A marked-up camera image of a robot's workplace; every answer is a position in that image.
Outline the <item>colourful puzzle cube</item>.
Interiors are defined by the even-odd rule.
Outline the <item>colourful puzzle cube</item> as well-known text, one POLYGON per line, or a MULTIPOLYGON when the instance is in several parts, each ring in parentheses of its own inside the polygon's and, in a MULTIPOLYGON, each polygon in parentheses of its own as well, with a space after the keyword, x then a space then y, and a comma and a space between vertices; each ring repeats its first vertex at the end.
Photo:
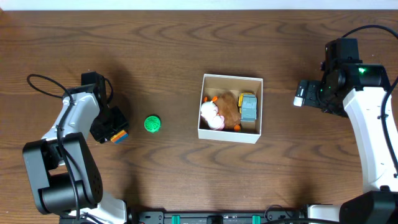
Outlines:
POLYGON ((115 144, 119 144, 121 141, 123 141, 127 137, 128 137, 128 133, 122 129, 120 132, 118 132, 111 138, 111 142, 113 142, 115 144))

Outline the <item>green round plastic toy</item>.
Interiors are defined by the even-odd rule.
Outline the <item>green round plastic toy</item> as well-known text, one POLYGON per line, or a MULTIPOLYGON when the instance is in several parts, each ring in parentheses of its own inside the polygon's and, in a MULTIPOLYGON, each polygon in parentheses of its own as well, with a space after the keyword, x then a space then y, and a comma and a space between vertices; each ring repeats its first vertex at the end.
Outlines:
POLYGON ((144 121, 145 129, 150 133, 156 133, 161 128, 161 120, 156 115, 148 116, 144 121))

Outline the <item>yellow grey toy truck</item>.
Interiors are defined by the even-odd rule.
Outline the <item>yellow grey toy truck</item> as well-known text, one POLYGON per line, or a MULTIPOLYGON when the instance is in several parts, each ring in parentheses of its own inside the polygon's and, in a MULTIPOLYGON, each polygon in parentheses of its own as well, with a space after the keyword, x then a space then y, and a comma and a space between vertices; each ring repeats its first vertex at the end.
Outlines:
POLYGON ((257 119, 257 98, 253 93, 241 93, 238 99, 241 121, 255 122, 257 119))

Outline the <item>white cardboard box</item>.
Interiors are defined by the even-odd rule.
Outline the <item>white cardboard box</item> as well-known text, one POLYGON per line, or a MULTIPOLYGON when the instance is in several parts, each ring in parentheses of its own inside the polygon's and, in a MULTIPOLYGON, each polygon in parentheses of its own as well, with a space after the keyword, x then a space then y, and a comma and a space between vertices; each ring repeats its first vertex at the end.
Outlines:
POLYGON ((224 92, 232 92, 239 99, 241 93, 253 93, 257 98, 257 119, 255 122, 241 121, 239 132, 222 129, 211 130, 207 122, 198 115, 198 137, 217 141, 230 141, 254 144, 262 134, 262 94, 263 79, 251 77, 237 77, 229 75, 205 74, 203 76, 200 107, 205 97, 210 101, 214 96, 219 97, 224 92))

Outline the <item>brown plush toy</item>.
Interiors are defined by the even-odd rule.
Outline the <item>brown plush toy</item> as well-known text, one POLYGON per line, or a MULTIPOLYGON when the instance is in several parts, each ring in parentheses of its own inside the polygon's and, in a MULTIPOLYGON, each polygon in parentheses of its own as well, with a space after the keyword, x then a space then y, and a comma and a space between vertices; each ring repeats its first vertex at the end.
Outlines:
POLYGON ((215 101, 218 113, 224 117, 224 129, 239 132, 241 130, 241 114, 238 111, 238 100, 232 92, 224 92, 215 101))

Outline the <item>pink white plush toy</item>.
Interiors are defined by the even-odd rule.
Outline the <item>pink white plush toy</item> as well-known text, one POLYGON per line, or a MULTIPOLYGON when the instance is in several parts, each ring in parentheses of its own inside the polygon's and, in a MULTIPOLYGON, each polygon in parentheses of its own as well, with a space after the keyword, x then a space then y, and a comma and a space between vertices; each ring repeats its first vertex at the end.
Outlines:
POLYGON ((200 116, 207 122, 209 128, 215 131, 224 129, 224 116, 219 114, 219 109, 215 102, 218 97, 214 96, 210 101, 205 97, 200 107, 200 116))

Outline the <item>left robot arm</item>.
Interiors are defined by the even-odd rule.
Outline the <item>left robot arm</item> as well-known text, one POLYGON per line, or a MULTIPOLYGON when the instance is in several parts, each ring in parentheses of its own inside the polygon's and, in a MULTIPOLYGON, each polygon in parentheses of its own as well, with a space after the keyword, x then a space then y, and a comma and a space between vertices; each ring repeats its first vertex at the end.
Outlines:
POLYGON ((63 107, 50 130, 22 150, 37 210, 58 215, 60 223, 134 223, 125 201, 104 191, 86 143, 89 135, 100 144, 128 136, 128 120, 109 106, 110 84, 99 73, 82 74, 81 85, 60 96, 63 107))

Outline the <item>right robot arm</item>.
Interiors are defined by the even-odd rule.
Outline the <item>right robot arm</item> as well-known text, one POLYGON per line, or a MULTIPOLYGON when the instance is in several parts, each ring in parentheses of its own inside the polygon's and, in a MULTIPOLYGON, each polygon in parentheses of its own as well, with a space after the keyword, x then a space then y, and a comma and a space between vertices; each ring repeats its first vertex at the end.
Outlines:
POLYGON ((306 208, 309 223, 397 223, 397 128, 385 68, 359 57, 356 39, 325 46, 321 80, 299 82, 294 106, 348 118, 358 146, 363 193, 341 205, 306 208))

